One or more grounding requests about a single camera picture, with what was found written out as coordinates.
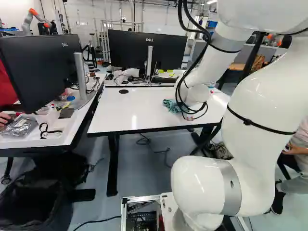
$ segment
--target gray floor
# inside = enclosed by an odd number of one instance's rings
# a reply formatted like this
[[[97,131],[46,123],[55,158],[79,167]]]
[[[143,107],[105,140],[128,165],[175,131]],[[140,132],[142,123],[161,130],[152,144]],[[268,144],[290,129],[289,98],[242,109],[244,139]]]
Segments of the gray floor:
[[[232,84],[226,84],[222,89],[231,94]],[[171,148],[167,162],[172,165],[180,156],[187,155],[194,148],[194,143],[187,130],[145,133],[152,138],[152,148],[161,151]],[[106,184],[109,166],[108,140],[105,137],[87,138],[85,134],[76,148],[76,152],[88,157],[90,163],[95,164],[101,160],[95,171],[90,173],[85,184],[80,188],[95,188],[94,201],[74,204],[74,215],[70,226],[73,231],[79,224],[120,215],[120,201],[123,196],[145,196],[171,191],[170,169],[164,165],[164,155],[154,154],[147,146],[137,145],[135,142],[139,135],[123,135],[120,139],[119,166],[118,166],[118,195],[106,197]],[[25,158],[16,158],[11,176],[17,175],[33,166],[32,161]],[[0,172],[4,172],[5,158],[0,158]],[[276,179],[283,179],[277,169]],[[306,231],[308,219],[307,195],[289,195],[284,201],[284,212],[281,216],[272,213],[251,217],[254,231]],[[104,223],[89,224],[79,231],[118,231],[120,219]]]
[[[151,147],[155,151],[170,147],[167,163],[172,165],[182,155],[187,155],[194,147],[187,130],[145,133],[152,138]],[[147,146],[137,145],[140,135],[123,135],[120,138],[118,166],[118,195],[106,197],[109,153],[107,138],[91,138],[87,145],[82,142],[76,149],[87,155],[92,163],[104,157],[96,170],[88,177],[82,188],[96,188],[96,198],[92,202],[76,203],[70,231],[88,220],[103,219],[120,215],[123,196],[146,196],[170,192],[170,168],[164,165],[164,154],[154,154]],[[93,224],[82,230],[119,230],[120,219],[102,224]]]

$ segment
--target red shirt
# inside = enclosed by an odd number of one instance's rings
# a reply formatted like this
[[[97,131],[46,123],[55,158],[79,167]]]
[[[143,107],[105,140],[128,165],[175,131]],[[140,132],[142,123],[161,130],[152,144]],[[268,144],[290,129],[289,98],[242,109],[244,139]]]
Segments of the red shirt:
[[[11,85],[9,76],[0,60],[0,106],[13,104],[17,100],[18,98]]]

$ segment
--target black strap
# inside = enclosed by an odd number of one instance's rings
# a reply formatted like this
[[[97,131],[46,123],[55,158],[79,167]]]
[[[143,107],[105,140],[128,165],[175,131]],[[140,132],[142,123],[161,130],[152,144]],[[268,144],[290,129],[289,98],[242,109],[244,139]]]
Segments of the black strap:
[[[46,125],[46,128],[45,128],[44,131],[41,130],[42,127],[43,127],[43,125]],[[41,124],[39,125],[39,130],[40,130],[40,138],[41,138],[41,139],[46,139],[45,137],[43,137],[43,135],[44,135],[45,133],[56,133],[56,132],[62,133],[62,132],[63,132],[63,131],[61,131],[61,130],[48,131],[48,124],[47,124],[47,123],[41,123]]]
[[[240,116],[239,114],[237,114],[236,112],[234,112],[231,108],[229,108],[229,105],[227,105],[227,109],[237,118],[239,118],[240,120],[242,120],[244,122],[245,125],[249,126],[255,126],[257,128],[269,131],[269,132],[273,132],[273,133],[277,133],[277,134],[281,134],[281,135],[294,135],[296,133],[296,131],[292,131],[292,132],[288,132],[288,131],[279,131],[279,130],[275,130],[275,129],[271,129],[265,126],[262,126],[260,124],[256,124],[255,122],[253,122],[250,119],[244,118],[242,116]]]
[[[300,30],[300,31],[297,31],[297,32],[294,32],[294,33],[291,33],[291,34],[278,34],[278,35],[284,35],[284,36],[288,36],[288,35],[298,35],[298,34],[300,34],[300,33],[303,33],[303,32],[305,32],[305,31],[307,31],[308,30],[308,27],[307,28],[305,28],[305,29],[303,29],[303,30]]]
[[[225,52],[225,53],[238,53],[238,52],[240,52],[241,50],[239,50],[239,51],[226,51],[226,50],[222,50],[222,49],[220,49],[220,48],[218,48],[218,47],[215,47],[213,44],[209,44],[212,48],[214,48],[214,49],[216,49],[216,50],[218,50],[218,51],[221,51],[221,52]]]

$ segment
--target blue object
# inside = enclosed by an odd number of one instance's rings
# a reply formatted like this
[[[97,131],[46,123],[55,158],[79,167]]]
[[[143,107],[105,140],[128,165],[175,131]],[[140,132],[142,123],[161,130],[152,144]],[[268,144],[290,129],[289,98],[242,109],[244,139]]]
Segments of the blue object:
[[[12,28],[1,28],[0,31],[16,31],[16,30],[19,30],[18,28],[16,27],[12,27]]]
[[[208,21],[208,27],[216,27],[218,22]]]
[[[66,98],[67,101],[73,101],[75,99],[75,96],[68,96]]]
[[[181,112],[181,109],[175,100],[163,100],[163,105],[169,108],[169,111],[173,114]]]

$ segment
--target black desk leg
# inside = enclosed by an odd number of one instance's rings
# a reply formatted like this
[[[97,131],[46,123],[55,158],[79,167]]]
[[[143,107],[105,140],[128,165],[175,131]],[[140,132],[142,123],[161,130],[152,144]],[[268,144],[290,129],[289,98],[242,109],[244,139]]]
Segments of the black desk leg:
[[[207,139],[207,137],[212,133],[214,127],[215,126],[213,126],[213,125],[203,127],[200,136],[196,132],[192,132],[191,136],[192,136],[192,139],[195,142],[195,144],[199,145],[200,143],[205,141]],[[202,151],[203,155],[206,156],[205,151],[203,149],[201,151]]]
[[[117,195],[117,164],[119,158],[119,134],[112,134],[108,136],[110,160],[109,160],[109,172],[107,183],[107,196]]]
[[[6,164],[6,169],[3,177],[1,177],[1,184],[9,184],[12,179],[10,177],[10,172],[13,166],[14,157],[8,157],[8,162]]]
[[[221,90],[222,86],[225,84],[227,74],[228,74],[228,70],[226,70],[225,73],[222,75],[222,77],[220,77],[218,81],[218,87],[217,87],[218,90]]]

